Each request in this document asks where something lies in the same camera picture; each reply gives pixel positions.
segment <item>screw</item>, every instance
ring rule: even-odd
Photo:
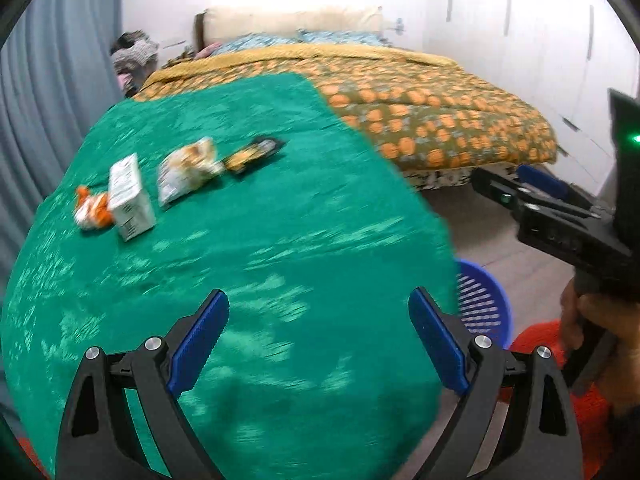
[[[162,344],[162,339],[159,337],[150,337],[145,341],[145,348],[147,350],[158,350]]]
[[[537,352],[543,359],[549,359],[551,357],[551,350],[546,346],[539,346]]]
[[[84,357],[87,359],[95,359],[98,355],[100,355],[100,349],[97,346],[92,346],[84,353]]]
[[[480,348],[489,348],[491,346],[491,340],[485,335],[477,335],[474,341]]]

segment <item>curtain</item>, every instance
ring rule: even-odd
[[[0,301],[36,208],[89,128],[122,99],[110,59],[121,7],[33,0],[0,50]],[[19,432],[1,359],[0,412]]]

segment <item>blue plastic laundry basket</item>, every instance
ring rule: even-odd
[[[513,337],[511,305],[500,283],[482,267],[458,260],[460,320],[471,333],[485,334],[502,348]]]

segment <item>orange flower pattern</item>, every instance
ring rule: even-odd
[[[152,83],[134,99],[282,72],[308,78],[338,117],[403,171],[556,160],[555,133],[539,111],[459,66],[353,57],[265,60]]]

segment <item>green tablecloth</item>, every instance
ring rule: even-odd
[[[211,136],[227,155],[256,134],[286,140],[282,157],[156,208],[156,227],[130,242],[73,224],[74,188],[105,189],[110,165],[132,152],[156,206],[156,170],[171,150]],[[455,273],[441,222],[303,78],[123,102],[38,209],[2,312],[7,377],[53,470],[83,351],[136,348],[220,288],[229,323],[180,405],[222,473],[388,478],[433,421],[440,390],[407,297],[424,285],[454,312]]]

